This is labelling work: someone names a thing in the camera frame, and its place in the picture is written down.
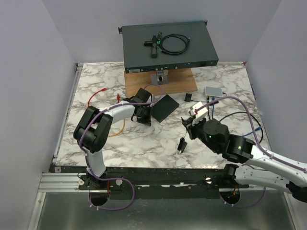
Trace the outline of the black network switch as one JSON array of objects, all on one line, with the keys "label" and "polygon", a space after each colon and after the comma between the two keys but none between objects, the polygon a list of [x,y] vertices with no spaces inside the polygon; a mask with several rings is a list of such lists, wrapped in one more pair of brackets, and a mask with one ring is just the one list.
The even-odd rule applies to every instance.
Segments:
[{"label": "black network switch", "polygon": [[167,94],[153,106],[151,115],[161,123],[178,107],[179,103]]}]

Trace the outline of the small black power adapter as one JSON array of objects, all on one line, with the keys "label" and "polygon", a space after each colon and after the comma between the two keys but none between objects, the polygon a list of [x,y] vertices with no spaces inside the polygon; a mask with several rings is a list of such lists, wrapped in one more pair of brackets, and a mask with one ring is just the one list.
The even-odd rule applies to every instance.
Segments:
[{"label": "small black power adapter", "polygon": [[178,144],[178,147],[177,147],[179,154],[181,154],[187,146],[187,142],[185,140],[186,135],[187,135],[187,131],[185,132],[185,134],[179,140],[179,144]]}]

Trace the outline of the black power adapter with cable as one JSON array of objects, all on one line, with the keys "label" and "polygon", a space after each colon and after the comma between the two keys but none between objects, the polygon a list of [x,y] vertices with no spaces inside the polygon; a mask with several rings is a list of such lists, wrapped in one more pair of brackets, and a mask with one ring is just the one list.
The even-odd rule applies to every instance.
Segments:
[{"label": "black power adapter with cable", "polygon": [[186,93],[185,94],[185,98],[184,98],[185,102],[202,102],[202,103],[209,103],[210,101],[212,101],[210,99],[210,97],[208,96],[207,99],[205,101],[200,101],[200,100],[193,100],[192,99],[192,94],[191,93]]}]

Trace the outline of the white grey small switch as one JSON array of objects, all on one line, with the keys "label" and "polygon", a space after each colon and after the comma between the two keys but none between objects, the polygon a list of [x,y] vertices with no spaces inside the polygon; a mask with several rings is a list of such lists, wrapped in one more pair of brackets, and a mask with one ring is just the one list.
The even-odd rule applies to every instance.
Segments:
[{"label": "white grey small switch", "polygon": [[223,89],[217,87],[205,87],[205,95],[210,97],[222,97],[223,96]]}]

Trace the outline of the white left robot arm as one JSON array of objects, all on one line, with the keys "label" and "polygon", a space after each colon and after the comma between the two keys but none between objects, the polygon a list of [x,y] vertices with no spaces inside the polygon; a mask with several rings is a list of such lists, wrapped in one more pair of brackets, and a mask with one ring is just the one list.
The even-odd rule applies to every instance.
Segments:
[{"label": "white left robot arm", "polygon": [[89,106],[85,110],[73,137],[85,153],[87,171],[92,175],[90,184],[95,189],[102,189],[106,185],[102,148],[106,144],[111,126],[134,117],[138,123],[150,126],[152,98],[151,93],[140,88],[135,96],[105,109]]}]

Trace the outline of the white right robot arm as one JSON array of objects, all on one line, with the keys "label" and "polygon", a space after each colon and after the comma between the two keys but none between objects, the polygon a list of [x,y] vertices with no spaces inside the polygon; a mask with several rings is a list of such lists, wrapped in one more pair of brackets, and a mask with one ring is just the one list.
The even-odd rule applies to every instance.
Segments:
[{"label": "white right robot arm", "polygon": [[279,189],[293,198],[307,201],[307,165],[274,153],[254,141],[231,134],[226,125],[213,119],[195,121],[194,117],[182,120],[190,139],[199,139],[212,152],[233,163],[256,166],[237,167],[221,175],[223,186],[254,184]]}]

